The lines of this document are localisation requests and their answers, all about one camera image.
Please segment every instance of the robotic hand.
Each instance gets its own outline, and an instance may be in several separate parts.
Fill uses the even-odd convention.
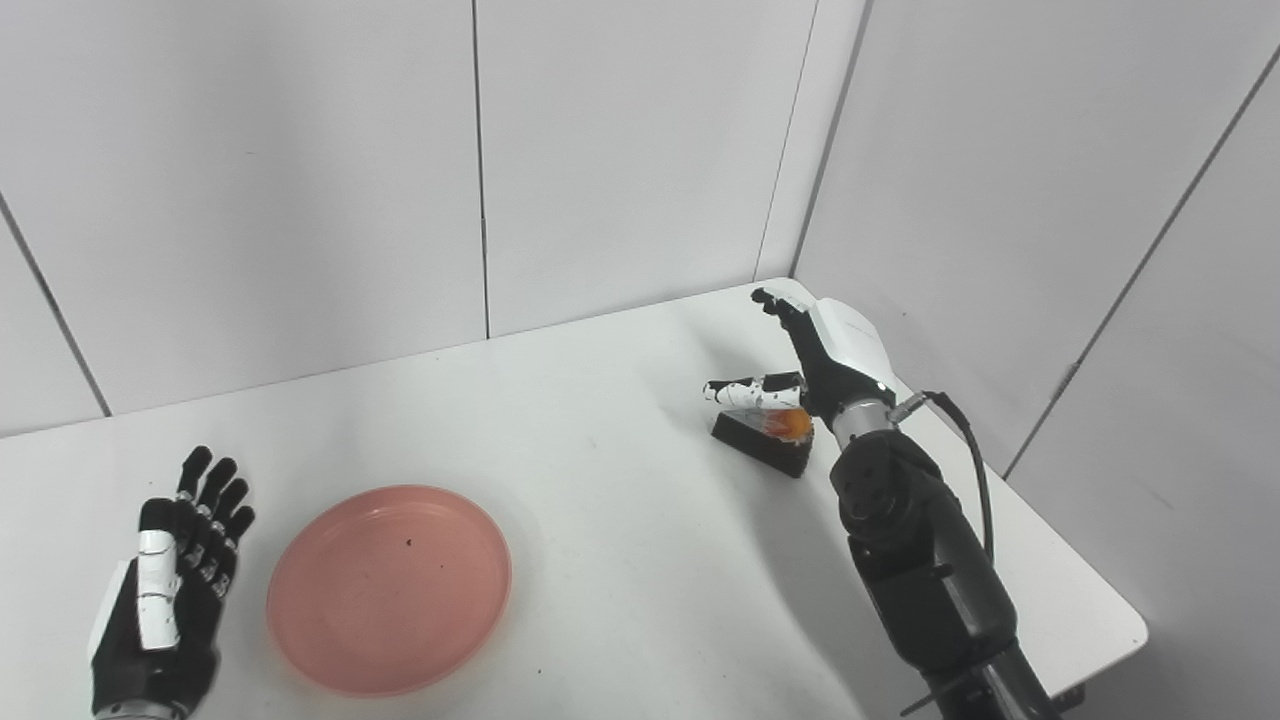
[[[214,635],[236,577],[237,543],[253,510],[236,461],[197,447],[174,498],[142,506],[138,553],[128,562],[92,656],[95,720],[186,720],[218,670]]]
[[[704,395],[767,407],[794,388],[800,406],[836,436],[841,455],[831,483],[854,565],[893,648],[931,689],[902,715],[937,702],[947,720],[1059,717],[1018,646],[1018,615],[989,552],[938,466],[897,429],[928,397],[957,419],[975,448],[963,415],[941,393],[895,407],[884,346],[851,307],[831,299],[808,305],[764,288],[751,299],[791,336],[801,373],[713,382]],[[790,386],[782,382],[791,375]]]

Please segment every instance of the black cable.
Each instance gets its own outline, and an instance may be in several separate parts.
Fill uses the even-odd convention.
[[[987,559],[996,561],[996,530],[991,521],[991,489],[987,487],[987,466],[982,462],[982,451],[978,450],[978,438],[973,437],[969,419],[964,416],[960,407],[947,397],[945,392],[925,391],[924,397],[937,405],[960,429],[965,443],[969,446],[969,455],[973,456],[973,471],[978,475],[978,505],[982,506],[982,546],[987,551]]]

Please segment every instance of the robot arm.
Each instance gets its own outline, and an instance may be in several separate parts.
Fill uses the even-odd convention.
[[[764,288],[751,299],[791,336],[803,406],[841,448],[831,482],[854,565],[893,648],[929,685],[904,715],[937,702],[947,720],[1059,717],[1018,646],[1014,603],[960,502],[929,455],[897,429],[923,397],[895,407],[876,328],[831,299],[806,305]]]

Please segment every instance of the white finger segment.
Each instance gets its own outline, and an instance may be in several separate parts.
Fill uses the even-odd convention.
[[[173,598],[178,594],[178,547],[168,530],[138,533],[138,635],[142,650],[178,644]]]
[[[731,407],[759,407],[760,410],[792,410],[800,407],[800,386],[791,386],[765,392],[760,378],[751,383],[728,383],[714,389],[712,383],[703,386],[703,397]]]

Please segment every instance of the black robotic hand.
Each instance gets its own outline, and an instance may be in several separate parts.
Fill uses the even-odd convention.
[[[239,506],[248,483],[232,479],[236,461],[223,457],[205,475],[211,461],[207,447],[195,448],[177,496],[142,506],[138,555],[91,662],[96,719],[186,720],[214,683],[214,639],[253,510]]]
[[[847,360],[835,356],[832,347],[827,347],[829,340],[824,342],[822,336],[823,329],[832,324],[831,320],[815,323],[813,307],[763,287],[751,292],[751,300],[762,305],[765,314],[777,316],[782,329],[791,336],[806,386],[804,409],[810,415],[822,418],[829,428],[841,409],[855,400],[876,398],[893,406],[893,392],[881,379],[867,375],[847,364]]]

